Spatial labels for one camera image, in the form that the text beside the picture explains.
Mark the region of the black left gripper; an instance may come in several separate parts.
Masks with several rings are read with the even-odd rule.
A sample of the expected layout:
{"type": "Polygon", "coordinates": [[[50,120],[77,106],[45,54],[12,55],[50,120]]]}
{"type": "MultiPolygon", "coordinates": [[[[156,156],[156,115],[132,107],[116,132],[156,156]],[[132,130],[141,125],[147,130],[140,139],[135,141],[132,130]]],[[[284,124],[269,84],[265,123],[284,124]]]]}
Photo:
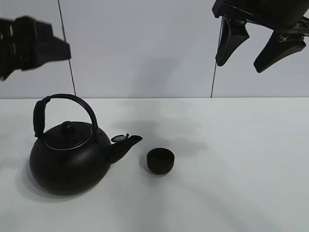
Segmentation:
{"type": "Polygon", "coordinates": [[[71,58],[70,45],[52,35],[52,25],[30,16],[0,19],[0,80],[71,58]]]}

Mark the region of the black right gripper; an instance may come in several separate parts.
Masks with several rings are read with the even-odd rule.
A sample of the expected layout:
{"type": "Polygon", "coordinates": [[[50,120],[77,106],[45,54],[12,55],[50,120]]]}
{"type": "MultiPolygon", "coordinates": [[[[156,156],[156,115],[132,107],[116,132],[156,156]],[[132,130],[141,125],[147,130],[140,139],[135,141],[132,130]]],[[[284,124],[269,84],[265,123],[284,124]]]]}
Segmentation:
{"type": "Polygon", "coordinates": [[[216,54],[216,63],[223,66],[233,52],[247,39],[246,23],[272,29],[273,33],[253,65],[258,73],[265,71],[287,56],[306,47],[309,35],[307,0],[217,0],[212,12],[222,16],[222,31],[216,54]]]}

